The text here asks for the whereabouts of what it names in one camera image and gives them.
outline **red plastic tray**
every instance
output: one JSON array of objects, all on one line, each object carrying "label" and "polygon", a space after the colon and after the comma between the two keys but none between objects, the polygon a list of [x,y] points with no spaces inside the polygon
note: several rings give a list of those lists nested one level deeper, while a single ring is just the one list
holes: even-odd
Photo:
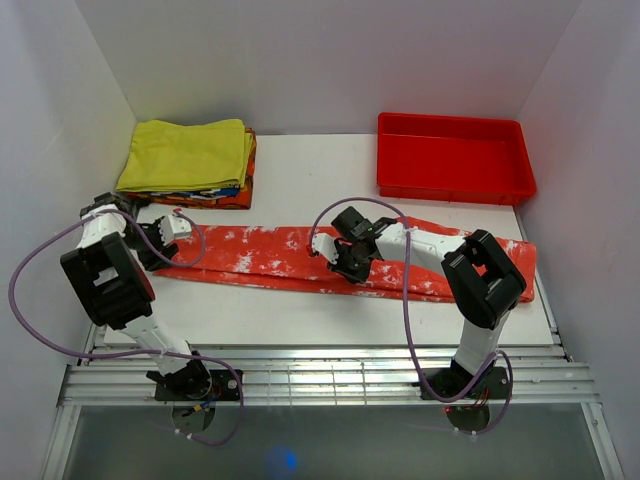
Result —
[{"label": "red plastic tray", "polygon": [[536,193],[520,124],[513,120],[381,113],[383,197],[519,205]]}]

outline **black motor joint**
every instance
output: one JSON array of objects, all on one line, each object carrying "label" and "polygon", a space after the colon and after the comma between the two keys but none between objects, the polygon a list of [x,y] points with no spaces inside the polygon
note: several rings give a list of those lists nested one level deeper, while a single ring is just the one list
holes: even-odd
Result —
[{"label": "black motor joint", "polygon": [[[153,223],[140,223],[139,225],[154,248],[168,259],[171,259],[178,253],[179,247],[175,243],[171,243],[166,246],[164,245],[162,233],[160,232],[160,222],[162,222],[162,218],[158,218]],[[138,254],[138,260],[140,260],[140,263],[142,263],[147,272],[155,272],[170,266],[167,262],[151,251],[144,240],[142,240],[142,237],[137,230],[131,229],[131,231],[128,231],[126,233],[125,241],[129,248],[136,251]]]},{"label": "black motor joint", "polygon": [[200,360],[189,360],[175,373],[161,375],[157,371],[149,371],[146,376],[174,394],[194,400],[205,398],[212,389],[211,374]]},{"label": "black motor joint", "polygon": [[350,283],[364,283],[369,278],[371,262],[382,259],[376,239],[396,222],[393,218],[383,217],[371,223],[355,208],[346,208],[331,222],[340,238],[335,240],[338,258],[335,264],[327,265],[329,270],[339,273]]}]

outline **white wall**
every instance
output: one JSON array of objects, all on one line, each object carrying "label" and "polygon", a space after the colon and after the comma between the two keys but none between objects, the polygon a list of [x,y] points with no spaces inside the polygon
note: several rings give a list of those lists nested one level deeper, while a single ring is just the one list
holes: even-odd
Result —
[{"label": "white wall", "polygon": [[77,0],[141,120],[375,132],[515,118],[580,0]]},{"label": "white wall", "polygon": [[[73,0],[0,2],[0,289],[18,261],[113,187],[135,119]],[[44,333],[81,347],[88,320],[59,266],[73,239],[19,284]],[[66,358],[29,337],[0,305],[0,478],[37,478]]]},{"label": "white wall", "polygon": [[640,4],[584,0],[520,120],[539,187],[522,215],[562,339],[640,478]]}]

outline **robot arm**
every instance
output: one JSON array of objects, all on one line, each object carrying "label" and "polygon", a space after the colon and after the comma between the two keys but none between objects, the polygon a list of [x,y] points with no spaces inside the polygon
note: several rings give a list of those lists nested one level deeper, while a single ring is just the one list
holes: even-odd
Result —
[{"label": "robot arm", "polygon": [[[94,219],[85,224],[77,247],[60,258],[62,268],[93,323],[109,325],[144,349],[191,355],[189,344],[175,337],[153,315],[154,291],[129,248],[137,251],[147,270],[162,268],[163,262],[148,249],[138,233],[127,226],[122,216],[98,215],[103,210],[114,209],[135,217],[132,204],[111,194],[97,197],[93,205],[82,210],[82,218]],[[164,216],[142,227],[154,247],[168,258],[178,251],[173,240],[191,234],[191,225],[175,215]],[[210,394],[211,375],[202,362],[163,355],[152,355],[152,359],[158,371],[148,372],[147,377],[171,393],[192,399]]]},{"label": "robot arm", "polygon": [[[368,278],[373,260],[405,260],[406,231],[394,219],[381,218],[372,224],[349,207],[331,224],[341,238],[318,234],[312,249],[328,260],[330,270],[351,283]],[[496,349],[526,282],[493,235],[484,230],[463,237],[412,229],[410,238],[411,264],[444,275],[465,318],[450,367],[456,377],[453,383],[464,386]]]}]

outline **glass panel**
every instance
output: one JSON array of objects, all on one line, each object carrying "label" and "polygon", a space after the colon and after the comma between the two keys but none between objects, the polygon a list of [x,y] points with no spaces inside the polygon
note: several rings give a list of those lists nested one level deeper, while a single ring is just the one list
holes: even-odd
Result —
[{"label": "glass panel", "polygon": [[[219,408],[205,435],[236,413]],[[65,478],[603,478],[580,405],[512,405],[475,440],[421,429],[449,426],[437,406],[253,407],[222,448],[155,424],[171,426],[171,410],[83,407]]]}]

